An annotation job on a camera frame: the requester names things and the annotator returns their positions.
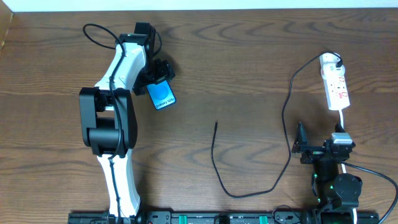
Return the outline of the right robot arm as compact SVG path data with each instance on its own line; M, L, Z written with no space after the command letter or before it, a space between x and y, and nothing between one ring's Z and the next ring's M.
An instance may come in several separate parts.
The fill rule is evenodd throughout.
M301 155L302 164L313 165L312 190L319 199L316 208L303 214L303 223L356 223L362 180L340 172L338 166L349 159L355 143L337 124L330 139L321 146L311 146L302 123L297 126L293 153Z

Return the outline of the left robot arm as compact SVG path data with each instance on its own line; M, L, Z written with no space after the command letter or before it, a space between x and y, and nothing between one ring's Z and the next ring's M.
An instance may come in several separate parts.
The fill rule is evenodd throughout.
M156 110L176 103L169 85L175 72L156 56L160 34L150 24L136 23L134 32L114 36L109 68L93 87L79 93L81 132L85 146L101 164L109 193L107 222L132 223L144 219L134 182L132 150L137 142L137 119L132 96L148 93Z

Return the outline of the blue screen Galaxy smartphone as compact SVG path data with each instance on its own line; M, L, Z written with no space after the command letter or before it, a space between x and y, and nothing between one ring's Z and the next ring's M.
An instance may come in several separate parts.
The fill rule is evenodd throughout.
M162 110L177 101L168 81L147 85L147 91L156 110Z

